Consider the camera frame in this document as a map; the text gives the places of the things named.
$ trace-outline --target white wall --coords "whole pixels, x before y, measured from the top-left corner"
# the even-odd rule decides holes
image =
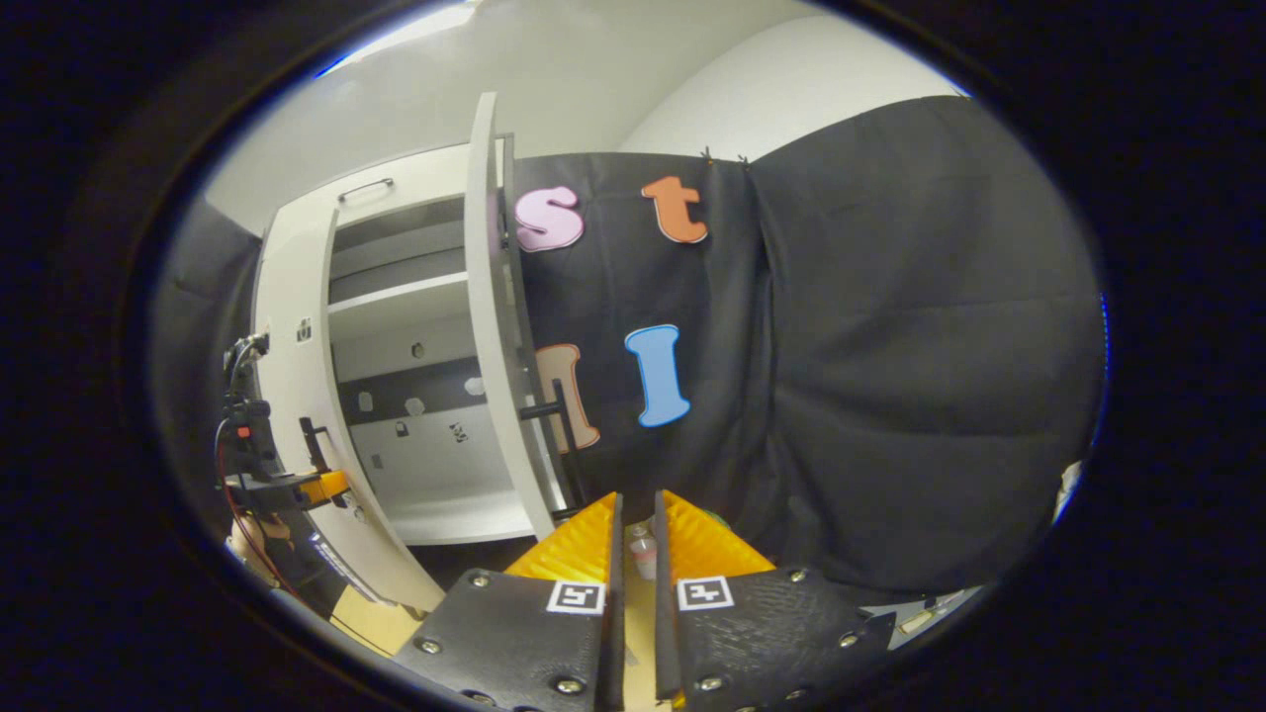
[[[228,157],[208,199],[261,234],[277,208],[351,170],[470,139],[498,91],[519,157],[614,151],[700,67],[822,10],[796,0],[484,0],[465,25],[306,82]]]
[[[832,15],[766,29],[687,79],[620,151],[756,160],[791,141],[885,104],[952,95],[934,70]]]

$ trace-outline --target plastic bottle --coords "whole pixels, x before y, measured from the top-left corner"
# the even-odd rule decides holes
[[[655,580],[655,537],[647,531],[646,524],[633,524],[629,527],[629,551],[633,552],[633,563],[637,564],[637,573],[646,580]]]

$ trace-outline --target cabinet door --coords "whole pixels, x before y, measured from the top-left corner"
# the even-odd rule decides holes
[[[503,247],[496,186],[495,110],[496,94],[481,95],[471,129],[462,218],[466,286],[470,291],[475,351],[492,414],[492,428],[532,530],[538,538],[544,538],[553,531],[553,518],[544,499],[544,492],[552,484],[547,473],[553,469],[543,450],[539,423],[519,419],[519,409],[532,404],[533,399],[528,380],[528,356],[519,338],[519,314],[510,284],[510,252],[508,247]]]
[[[424,611],[443,590],[387,521],[356,456],[334,380],[329,347],[329,264],[334,231],[433,195],[465,189],[465,146],[390,161],[332,181],[282,207],[265,242],[256,285],[254,329],[267,329],[270,353],[258,362],[261,395],[272,407],[277,455],[291,473],[310,470],[299,418],[325,427],[318,436],[330,467],[347,473],[361,507],[309,512],[327,544],[376,595]]]

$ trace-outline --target white cabinet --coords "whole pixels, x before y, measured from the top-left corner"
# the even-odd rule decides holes
[[[256,331],[272,334],[260,389],[282,465],[310,469],[299,418],[311,418],[362,507],[319,507],[314,526],[375,593],[424,609],[442,592],[406,545],[543,538],[563,505],[553,437],[519,418],[539,390],[501,241],[513,141],[494,139],[492,103],[481,100],[471,144],[282,207],[256,289]]]

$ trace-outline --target cable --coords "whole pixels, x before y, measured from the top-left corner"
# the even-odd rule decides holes
[[[253,551],[254,555],[258,556],[261,561],[263,561],[263,565],[268,568],[268,571],[271,571],[272,575],[276,576],[277,583],[280,583],[286,589],[286,592],[290,593],[290,595],[295,597],[295,601],[299,601],[300,603],[304,604],[305,608],[308,608],[313,613],[316,613],[316,611],[311,606],[309,606],[308,602],[304,601],[304,598],[301,595],[299,595],[299,593],[294,588],[291,588],[290,583],[286,582],[285,576],[281,575],[281,571],[279,571],[277,568],[272,564],[272,560],[268,559],[263,554],[263,551],[260,549],[260,546],[256,545],[254,540],[251,538],[251,532],[247,531],[246,526],[242,524],[242,517],[238,513],[237,504],[233,503],[233,495],[229,492],[228,478],[224,474],[224,447],[219,446],[219,445],[216,446],[215,464],[216,464],[215,471],[219,475],[220,484],[224,488],[224,499],[229,504],[229,512],[233,514],[233,521],[237,522],[238,530],[242,532],[242,537],[246,538],[246,542],[251,547],[251,551]],[[242,478],[242,475],[239,474],[238,475],[238,481],[241,481],[241,478]],[[333,612],[330,612],[329,620],[341,623],[344,628],[347,628],[348,632],[356,635],[357,637],[360,637],[362,640],[362,642],[365,642],[367,646],[377,650],[382,655],[385,655],[387,658],[392,658],[394,656],[391,652],[389,652],[382,646],[380,646],[380,645],[375,644],[373,641],[371,641],[370,639],[365,637],[363,633],[357,632],[356,628],[353,628],[351,625],[347,623],[347,621],[343,621],[338,616],[334,616]]]
[[[224,418],[220,424],[215,427],[215,446],[211,450],[211,456],[215,457],[220,470],[224,469],[224,447],[220,445],[220,438],[224,437],[224,426],[229,424],[229,419]],[[215,489],[220,489],[220,478],[215,479]]]

